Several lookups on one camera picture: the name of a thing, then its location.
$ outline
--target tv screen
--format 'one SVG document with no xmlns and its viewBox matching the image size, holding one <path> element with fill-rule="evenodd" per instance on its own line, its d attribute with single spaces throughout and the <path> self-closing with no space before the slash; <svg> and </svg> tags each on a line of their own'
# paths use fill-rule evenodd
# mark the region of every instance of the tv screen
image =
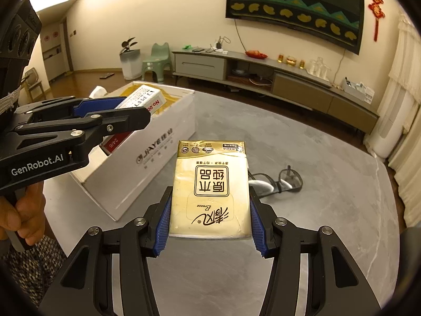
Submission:
<svg viewBox="0 0 421 316">
<path fill-rule="evenodd" d="M 364 0 L 227 0 L 226 17 L 286 26 L 359 54 Z"/>
</svg>

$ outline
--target human hand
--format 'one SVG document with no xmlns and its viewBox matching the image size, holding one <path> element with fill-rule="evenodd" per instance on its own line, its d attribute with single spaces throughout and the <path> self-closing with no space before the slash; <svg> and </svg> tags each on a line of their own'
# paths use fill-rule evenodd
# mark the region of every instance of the human hand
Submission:
<svg viewBox="0 0 421 316">
<path fill-rule="evenodd" d="M 43 181 L 28 186 L 25 196 L 17 201 L 14 208 L 4 197 L 0 197 L 1 240 L 7 239 L 5 229 L 17 231 L 30 246 L 41 240 L 46 229 L 43 188 Z"/>
</svg>

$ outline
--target wooden chair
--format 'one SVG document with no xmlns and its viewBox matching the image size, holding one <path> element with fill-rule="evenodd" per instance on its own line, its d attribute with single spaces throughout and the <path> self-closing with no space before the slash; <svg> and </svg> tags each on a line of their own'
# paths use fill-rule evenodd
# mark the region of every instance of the wooden chair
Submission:
<svg viewBox="0 0 421 316">
<path fill-rule="evenodd" d="M 31 92 L 38 87 L 41 89 L 41 94 L 43 95 L 44 100 L 47 99 L 46 93 L 43 89 L 43 84 L 41 80 L 39 79 L 38 73 L 35 70 L 35 68 L 29 69 L 25 73 L 24 77 L 22 78 L 22 81 L 23 81 L 23 84 L 25 85 L 25 89 L 28 92 L 31 102 L 34 102 L 34 97 L 32 96 Z"/>
</svg>

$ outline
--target fabric clothing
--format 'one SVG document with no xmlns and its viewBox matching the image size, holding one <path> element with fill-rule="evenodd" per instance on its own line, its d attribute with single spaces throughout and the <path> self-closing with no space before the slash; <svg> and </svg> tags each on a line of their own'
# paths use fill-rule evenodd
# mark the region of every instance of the fabric clothing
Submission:
<svg viewBox="0 0 421 316">
<path fill-rule="evenodd" d="M 7 246 L 5 241 L 2 243 L 2 247 Z M 44 236 L 38 244 L 23 253 L 9 246 L 1 260 L 22 291 L 38 307 L 65 262 L 66 255 L 56 240 Z"/>
</svg>

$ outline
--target wooden floor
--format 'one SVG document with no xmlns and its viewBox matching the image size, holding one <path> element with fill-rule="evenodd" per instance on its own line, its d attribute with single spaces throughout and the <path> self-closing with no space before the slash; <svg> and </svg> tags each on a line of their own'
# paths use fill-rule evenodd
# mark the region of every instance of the wooden floor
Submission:
<svg viewBox="0 0 421 316">
<path fill-rule="evenodd" d="M 99 71 L 76 72 L 68 77 L 57 79 L 55 82 L 51 83 L 51 91 L 47 94 L 47 98 L 57 98 L 71 95 L 76 97 L 88 97 L 97 85 L 104 87 L 107 92 L 112 92 L 130 82 L 124 79 L 121 71 L 115 71 L 113 76 L 105 80 L 101 80 L 99 77 L 103 75 L 104 72 Z M 146 75 L 145 80 L 152 82 L 152 76 Z M 171 77 L 171 75 L 166 76 L 164 84 L 175 85 L 175 78 Z M 231 92 L 228 87 L 203 80 L 193 80 L 183 77 L 178 80 L 177 85 L 179 87 L 207 92 L 209 94 L 222 96 L 231 100 L 244 102 L 289 117 L 290 119 L 297 120 L 319 129 L 359 148 L 364 152 L 367 152 L 365 146 L 363 145 L 364 134 L 361 131 L 357 131 L 355 128 L 326 114 L 310 111 L 276 98 L 260 95 L 256 92 L 247 90 Z M 405 221 L 403 219 L 405 206 L 397 192 L 398 185 L 393 178 L 395 172 L 388 166 L 386 166 L 386 168 L 395 196 L 399 219 L 399 230 L 403 231 L 406 228 Z"/>
</svg>

